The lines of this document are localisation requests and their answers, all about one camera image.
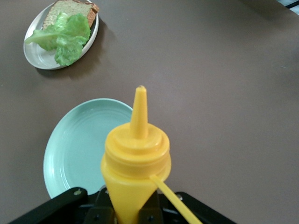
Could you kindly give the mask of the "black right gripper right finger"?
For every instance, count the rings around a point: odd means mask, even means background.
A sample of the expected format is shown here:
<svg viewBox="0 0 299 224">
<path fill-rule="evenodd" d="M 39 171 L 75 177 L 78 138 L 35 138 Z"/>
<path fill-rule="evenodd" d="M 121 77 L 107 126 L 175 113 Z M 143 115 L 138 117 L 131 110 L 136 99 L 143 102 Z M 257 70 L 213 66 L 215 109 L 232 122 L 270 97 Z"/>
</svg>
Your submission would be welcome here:
<svg viewBox="0 0 299 224">
<path fill-rule="evenodd" d="M 235 224 L 234 221 L 208 207 L 185 192 L 176 192 L 176 196 L 204 224 Z M 180 214 L 164 194 L 154 192 L 139 211 L 140 224 L 186 224 Z"/>
</svg>

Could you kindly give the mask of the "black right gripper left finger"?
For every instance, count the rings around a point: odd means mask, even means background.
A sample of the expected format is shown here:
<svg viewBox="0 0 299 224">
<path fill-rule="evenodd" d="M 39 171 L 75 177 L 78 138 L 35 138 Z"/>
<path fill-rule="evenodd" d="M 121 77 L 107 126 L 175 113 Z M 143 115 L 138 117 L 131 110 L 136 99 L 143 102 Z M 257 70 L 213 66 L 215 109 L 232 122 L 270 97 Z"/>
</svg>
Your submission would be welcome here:
<svg viewBox="0 0 299 224">
<path fill-rule="evenodd" d="M 108 190 L 102 187 L 88 195 L 71 188 L 11 221 L 12 224 L 116 224 Z"/>
</svg>

